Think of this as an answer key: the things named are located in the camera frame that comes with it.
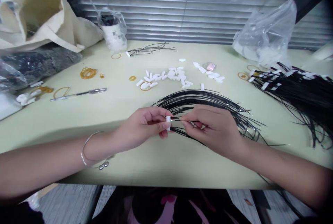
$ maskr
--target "clear plastic bag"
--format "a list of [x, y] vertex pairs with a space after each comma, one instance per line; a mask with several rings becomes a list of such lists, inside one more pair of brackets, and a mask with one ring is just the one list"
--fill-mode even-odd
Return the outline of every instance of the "clear plastic bag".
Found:
[[108, 7], [97, 10], [92, 1], [90, 1], [97, 12], [97, 23], [103, 31], [105, 42], [111, 52], [119, 53], [127, 50], [127, 26], [124, 16], [120, 12], [112, 11]]
[[2, 52], [0, 55], [0, 92], [28, 87], [44, 77], [82, 60], [82, 54], [49, 43], [29, 52]]
[[287, 50], [296, 13], [293, 0], [288, 0], [268, 13], [254, 11], [243, 30], [234, 36], [232, 47], [262, 67], [270, 68], [277, 62], [290, 66]]

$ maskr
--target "white tag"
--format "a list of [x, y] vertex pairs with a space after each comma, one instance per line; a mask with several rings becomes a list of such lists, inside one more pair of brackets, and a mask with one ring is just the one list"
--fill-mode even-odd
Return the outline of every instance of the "white tag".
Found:
[[264, 85], [261, 87], [261, 89], [264, 91], [268, 85], [269, 85], [268, 82], [264, 83]]

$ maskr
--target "silver bracelet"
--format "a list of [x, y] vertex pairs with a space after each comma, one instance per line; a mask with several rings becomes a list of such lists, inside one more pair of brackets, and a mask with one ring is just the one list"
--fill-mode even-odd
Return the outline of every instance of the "silver bracelet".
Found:
[[[82, 161], [83, 161], [84, 165], [86, 165], [87, 167], [90, 167], [90, 166], [89, 166], [89, 165], [86, 163], [86, 161], [84, 160], [84, 156], [83, 156], [83, 150], [84, 150], [84, 147], [86, 146], [87, 142], [90, 140], [90, 138], [92, 138], [93, 135], [95, 135], [95, 134], [97, 134], [97, 133], [100, 133], [100, 132], [104, 132], [104, 131], [97, 131], [97, 132], [91, 134], [91, 135], [88, 137], [88, 139], [86, 140], [86, 142], [84, 143], [84, 145], [83, 145], [83, 148], [82, 148], [82, 151], [81, 151], [81, 158], [82, 158]], [[110, 158], [112, 158], [112, 157], [113, 157], [113, 156], [110, 156], [109, 158], [107, 158], [107, 159], [105, 160], [104, 163], [102, 163], [102, 164], [99, 165], [98, 167], [95, 167], [95, 169], [99, 168], [100, 170], [102, 170], [103, 168], [107, 167], [107, 166], [109, 165], [108, 159], [110, 159]]]

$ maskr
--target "canvas tote bag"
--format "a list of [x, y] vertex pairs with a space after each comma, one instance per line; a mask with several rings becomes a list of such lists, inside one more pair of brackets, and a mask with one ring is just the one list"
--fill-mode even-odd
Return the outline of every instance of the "canvas tote bag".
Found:
[[102, 30], [76, 17], [67, 0], [1, 0], [0, 18], [0, 50], [30, 51], [53, 41], [80, 52], [103, 39]]

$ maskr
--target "white plastic clip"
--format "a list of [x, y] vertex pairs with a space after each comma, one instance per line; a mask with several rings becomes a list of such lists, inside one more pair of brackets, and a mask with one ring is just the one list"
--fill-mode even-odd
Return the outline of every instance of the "white plastic clip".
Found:
[[166, 116], [165, 119], [166, 119], [167, 122], [170, 123], [170, 127], [171, 127], [171, 116]]

